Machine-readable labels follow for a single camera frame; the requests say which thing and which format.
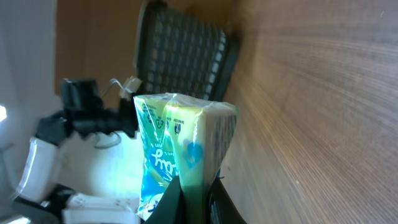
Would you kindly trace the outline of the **small teal box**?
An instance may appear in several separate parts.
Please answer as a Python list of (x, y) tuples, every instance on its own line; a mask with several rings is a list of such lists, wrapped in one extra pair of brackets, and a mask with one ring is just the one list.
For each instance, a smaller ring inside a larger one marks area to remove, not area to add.
[(134, 97), (144, 149), (137, 214), (148, 220), (174, 177), (180, 179), (188, 221), (205, 221), (205, 198), (231, 144), (238, 109), (179, 93)]

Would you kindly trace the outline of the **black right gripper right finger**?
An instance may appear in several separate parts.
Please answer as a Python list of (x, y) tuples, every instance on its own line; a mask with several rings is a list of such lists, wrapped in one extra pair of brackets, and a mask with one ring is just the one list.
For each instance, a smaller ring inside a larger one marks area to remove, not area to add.
[(246, 224), (218, 177), (208, 192), (207, 223)]

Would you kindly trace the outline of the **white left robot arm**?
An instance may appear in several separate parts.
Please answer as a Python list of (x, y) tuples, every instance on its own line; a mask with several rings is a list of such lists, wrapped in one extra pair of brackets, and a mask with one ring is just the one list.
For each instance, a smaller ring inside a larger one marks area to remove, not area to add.
[(73, 174), (93, 167), (94, 136), (125, 134), (138, 129), (134, 96), (141, 80), (128, 78), (120, 85), (118, 108), (106, 108), (93, 79), (64, 80), (62, 109), (39, 119), (30, 139), (24, 171), (11, 207), (31, 223), (139, 223), (138, 202), (125, 198), (92, 196), (62, 185), (66, 167)]

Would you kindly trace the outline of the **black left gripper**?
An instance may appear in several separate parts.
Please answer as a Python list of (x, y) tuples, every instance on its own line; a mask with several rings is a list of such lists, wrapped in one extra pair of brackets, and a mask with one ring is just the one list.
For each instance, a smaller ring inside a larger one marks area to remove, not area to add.
[(120, 98), (119, 101), (119, 122), (121, 124), (121, 131), (129, 138), (135, 138), (136, 131), (138, 130), (138, 120), (134, 105), (135, 95), (135, 93), (128, 93), (126, 98)]

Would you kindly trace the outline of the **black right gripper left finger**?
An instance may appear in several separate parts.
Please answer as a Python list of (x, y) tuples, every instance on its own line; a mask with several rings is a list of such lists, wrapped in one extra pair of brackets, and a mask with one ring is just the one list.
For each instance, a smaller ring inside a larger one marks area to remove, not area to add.
[(182, 224), (183, 193), (179, 176), (175, 176), (167, 187), (158, 206), (144, 224)]

